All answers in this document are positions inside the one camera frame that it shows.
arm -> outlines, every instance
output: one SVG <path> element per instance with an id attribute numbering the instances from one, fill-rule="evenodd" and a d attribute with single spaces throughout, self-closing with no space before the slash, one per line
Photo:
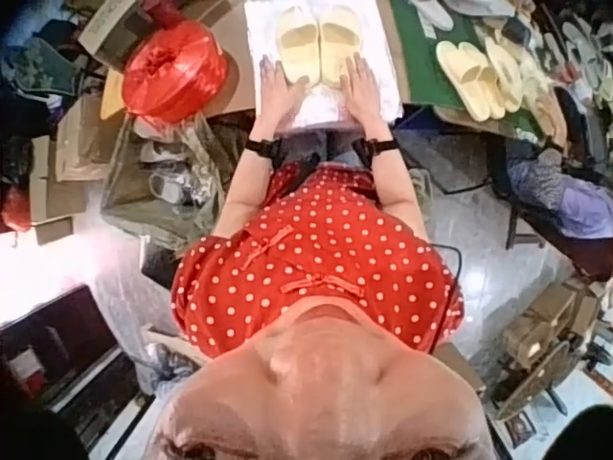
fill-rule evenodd
<path id="1" fill-rule="evenodd" d="M 302 78 L 289 87 L 281 63 L 276 67 L 265 57 L 261 62 L 261 114 L 249 139 L 272 141 L 283 117 L 300 106 L 307 93 L 308 79 Z M 226 202 L 213 235 L 230 238 L 261 208 L 266 199 L 272 174 L 272 162 L 246 150 L 238 161 Z"/>
<path id="2" fill-rule="evenodd" d="M 362 125 L 367 139 L 391 141 L 392 132 L 381 118 L 381 98 L 373 70 L 358 55 L 354 60 L 348 59 L 347 68 L 349 75 L 341 80 L 347 109 Z M 418 238 L 428 241 L 413 182 L 400 151 L 384 151 L 375 157 L 373 177 L 383 212 L 400 219 Z"/>

red bundle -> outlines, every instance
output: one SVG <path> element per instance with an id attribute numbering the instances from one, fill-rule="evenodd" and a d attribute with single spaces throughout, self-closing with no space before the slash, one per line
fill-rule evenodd
<path id="1" fill-rule="evenodd" d="M 128 111 L 166 123 L 191 117 L 221 89 L 228 62 L 213 34 L 194 21 L 156 32 L 124 71 Z"/>

white foam sheet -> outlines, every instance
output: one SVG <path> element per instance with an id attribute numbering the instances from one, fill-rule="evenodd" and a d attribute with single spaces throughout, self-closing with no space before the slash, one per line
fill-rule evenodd
<path id="1" fill-rule="evenodd" d="M 256 111 L 261 110 L 260 62 L 264 56 L 272 61 L 280 60 L 277 49 L 277 21 L 292 7 L 301 7 L 313 13 L 318 20 L 334 6 L 351 8 L 362 25 L 362 57 L 375 72 L 381 92 L 381 115 L 392 122 L 402 114 L 400 94 L 397 87 L 396 71 L 387 43 L 387 36 L 379 15 L 376 0 L 248 0 L 245 15 L 249 36 L 249 49 L 253 61 L 256 85 Z M 356 121 L 347 112 L 340 91 L 323 85 L 313 87 L 293 122 L 283 126 L 283 131 L 309 127 L 356 127 Z"/>

hand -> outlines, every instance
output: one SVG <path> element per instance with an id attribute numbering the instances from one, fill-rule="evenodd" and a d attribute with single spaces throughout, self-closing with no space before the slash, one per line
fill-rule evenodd
<path id="1" fill-rule="evenodd" d="M 256 124 L 262 137 L 271 137 L 281 120 L 303 103 L 307 95 L 308 77 L 302 77 L 296 84 L 289 85 L 283 65 L 280 62 L 273 65 L 268 57 L 261 60 L 260 68 L 261 114 Z"/>
<path id="2" fill-rule="evenodd" d="M 373 69 L 358 53 L 347 58 L 347 69 L 349 75 L 341 77 L 347 109 L 367 132 L 372 126 L 385 126 L 381 118 L 381 93 Z"/>

red plastic bag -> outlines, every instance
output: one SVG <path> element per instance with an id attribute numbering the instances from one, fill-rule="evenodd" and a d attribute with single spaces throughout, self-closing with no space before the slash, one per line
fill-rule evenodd
<path id="1" fill-rule="evenodd" d="M 2 220 L 15 232 L 25 233 L 32 228 L 30 198 L 14 185 L 9 188 L 4 200 Z"/>
<path id="2" fill-rule="evenodd" d="M 195 21 L 151 36 L 124 71 L 123 97 L 134 115 L 178 123 L 221 89 L 228 62 L 213 34 Z"/>

